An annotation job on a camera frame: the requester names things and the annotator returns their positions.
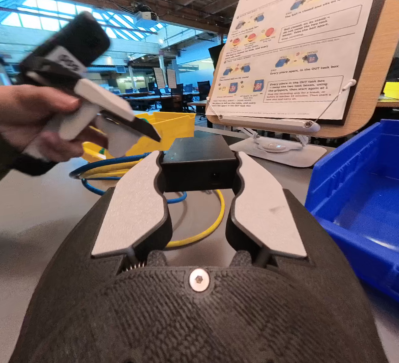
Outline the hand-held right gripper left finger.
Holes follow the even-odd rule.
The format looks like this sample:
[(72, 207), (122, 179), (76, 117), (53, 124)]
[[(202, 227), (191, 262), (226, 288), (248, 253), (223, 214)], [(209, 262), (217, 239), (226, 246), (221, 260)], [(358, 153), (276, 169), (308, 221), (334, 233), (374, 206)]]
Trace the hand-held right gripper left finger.
[(146, 261), (172, 238), (172, 220), (164, 196), (166, 181), (154, 151), (130, 169), (115, 186), (94, 242), (93, 258), (125, 255)]

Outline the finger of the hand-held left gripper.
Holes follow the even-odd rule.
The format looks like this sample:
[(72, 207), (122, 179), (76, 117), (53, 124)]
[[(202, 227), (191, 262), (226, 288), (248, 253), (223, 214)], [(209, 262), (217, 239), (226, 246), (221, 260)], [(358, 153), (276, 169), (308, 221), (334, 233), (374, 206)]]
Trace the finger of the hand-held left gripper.
[(123, 157), (143, 137), (116, 117), (97, 116), (94, 127), (108, 139), (108, 152), (115, 158)]
[(162, 138), (156, 128), (152, 124), (138, 118), (129, 102), (122, 97), (107, 91), (85, 78), (77, 81), (74, 92), (77, 96), (82, 97), (86, 101), (98, 105), (101, 108), (100, 112), (104, 113), (105, 116), (121, 119), (129, 127), (138, 131), (143, 136), (156, 142), (161, 141)]

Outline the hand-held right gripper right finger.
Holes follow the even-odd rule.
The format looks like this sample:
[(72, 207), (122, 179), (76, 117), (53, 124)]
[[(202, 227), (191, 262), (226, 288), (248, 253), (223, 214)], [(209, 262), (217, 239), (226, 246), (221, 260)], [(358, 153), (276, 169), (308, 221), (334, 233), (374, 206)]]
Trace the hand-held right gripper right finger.
[(236, 252), (247, 252), (253, 266), (277, 266), (277, 258), (306, 262), (302, 241), (283, 187), (267, 169), (237, 152), (237, 170), (226, 239)]

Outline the yellow plastic bin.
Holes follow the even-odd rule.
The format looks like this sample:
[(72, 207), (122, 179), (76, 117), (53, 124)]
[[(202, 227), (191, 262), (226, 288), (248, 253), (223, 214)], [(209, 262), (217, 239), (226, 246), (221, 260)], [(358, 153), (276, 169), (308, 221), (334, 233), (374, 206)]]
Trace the yellow plastic bin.
[[(153, 151), (167, 151), (176, 138), (194, 136), (196, 117), (194, 113), (151, 111), (149, 113), (140, 112), (138, 117), (152, 124), (162, 139), (161, 142), (156, 142), (150, 138), (142, 137), (127, 151), (125, 156), (137, 156)], [(89, 163), (114, 158), (108, 150), (91, 142), (85, 142), (83, 148), (82, 159)]]

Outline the black network switch box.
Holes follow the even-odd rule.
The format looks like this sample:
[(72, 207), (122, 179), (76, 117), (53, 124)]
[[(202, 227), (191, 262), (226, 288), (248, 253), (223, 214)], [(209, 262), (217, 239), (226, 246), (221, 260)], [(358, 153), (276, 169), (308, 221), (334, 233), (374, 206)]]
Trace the black network switch box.
[(221, 135), (177, 138), (160, 159), (166, 192), (232, 189), (239, 161)]

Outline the blue plastic bin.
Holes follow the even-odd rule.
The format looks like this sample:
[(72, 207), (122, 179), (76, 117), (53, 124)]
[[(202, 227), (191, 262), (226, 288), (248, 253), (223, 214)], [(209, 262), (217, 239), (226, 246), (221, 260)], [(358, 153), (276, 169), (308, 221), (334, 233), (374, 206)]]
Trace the blue plastic bin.
[(305, 208), (360, 280), (399, 300), (399, 121), (384, 119), (313, 167)]

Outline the person's left hand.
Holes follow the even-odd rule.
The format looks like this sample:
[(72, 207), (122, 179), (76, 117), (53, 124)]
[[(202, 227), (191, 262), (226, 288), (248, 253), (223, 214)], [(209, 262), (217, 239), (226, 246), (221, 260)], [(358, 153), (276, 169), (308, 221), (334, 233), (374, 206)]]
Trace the person's left hand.
[(108, 148), (107, 137), (91, 126), (72, 141), (45, 131), (57, 114), (68, 115), (80, 107), (80, 100), (52, 87), (32, 85), (2, 86), (0, 93), (1, 137), (18, 152), (37, 139), (38, 150), (49, 161), (66, 162), (83, 154), (83, 143)]

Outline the ceiling projector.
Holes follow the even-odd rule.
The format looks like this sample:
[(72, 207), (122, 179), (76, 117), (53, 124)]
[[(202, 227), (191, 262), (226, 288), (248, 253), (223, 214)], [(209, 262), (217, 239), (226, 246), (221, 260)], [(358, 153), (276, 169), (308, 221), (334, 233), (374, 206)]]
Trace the ceiling projector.
[(159, 22), (157, 14), (152, 11), (138, 11), (134, 13), (132, 17), (136, 27), (142, 27), (145, 29), (155, 27), (155, 25)]

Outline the background wooden desk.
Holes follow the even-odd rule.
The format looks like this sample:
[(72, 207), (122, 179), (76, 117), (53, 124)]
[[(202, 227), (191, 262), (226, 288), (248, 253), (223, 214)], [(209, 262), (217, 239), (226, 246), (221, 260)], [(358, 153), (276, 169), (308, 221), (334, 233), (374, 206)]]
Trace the background wooden desk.
[(200, 118), (206, 117), (206, 106), (207, 106), (206, 100), (192, 101), (187, 103), (187, 107), (195, 109), (196, 115), (200, 115)]

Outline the black office chair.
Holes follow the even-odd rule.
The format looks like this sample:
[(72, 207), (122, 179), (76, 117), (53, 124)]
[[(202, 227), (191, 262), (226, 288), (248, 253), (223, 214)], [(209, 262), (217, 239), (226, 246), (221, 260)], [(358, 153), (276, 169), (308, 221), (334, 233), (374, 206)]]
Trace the black office chair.
[(210, 81), (198, 81), (197, 82), (199, 101), (206, 101), (209, 95), (211, 84)]

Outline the black monitor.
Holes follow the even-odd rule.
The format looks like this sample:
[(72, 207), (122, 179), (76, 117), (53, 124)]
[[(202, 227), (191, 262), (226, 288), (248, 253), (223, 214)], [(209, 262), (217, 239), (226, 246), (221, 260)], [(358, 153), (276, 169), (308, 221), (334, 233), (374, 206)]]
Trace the black monitor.
[(225, 46), (225, 44), (223, 43), (223, 44), (219, 44), (219, 45), (208, 48), (209, 55), (212, 60), (214, 70), (217, 67), (217, 62), (219, 60), (219, 56), (220, 56), (224, 46)]

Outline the printed instruction sheet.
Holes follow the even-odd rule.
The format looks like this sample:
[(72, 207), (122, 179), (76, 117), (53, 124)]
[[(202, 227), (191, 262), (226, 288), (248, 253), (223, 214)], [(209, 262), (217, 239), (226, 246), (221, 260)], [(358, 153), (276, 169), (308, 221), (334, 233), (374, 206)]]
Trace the printed instruction sheet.
[(344, 118), (373, 0), (239, 0), (208, 115)]

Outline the instruction sheet on wooden stand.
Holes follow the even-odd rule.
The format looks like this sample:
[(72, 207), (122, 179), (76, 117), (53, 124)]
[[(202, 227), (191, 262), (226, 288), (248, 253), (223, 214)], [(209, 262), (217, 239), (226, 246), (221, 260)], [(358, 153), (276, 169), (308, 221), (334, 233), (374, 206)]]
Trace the instruction sheet on wooden stand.
[[(342, 120), (223, 117), (206, 113), (207, 119), (236, 127), (248, 135), (231, 146), (235, 152), (293, 167), (313, 166), (326, 154), (326, 149), (311, 145), (311, 137), (341, 138), (359, 130), (371, 118), (398, 42), (397, 9), (398, 0), (373, 0), (354, 79), (343, 88), (350, 93)], [(210, 106), (209, 97), (206, 110)]]

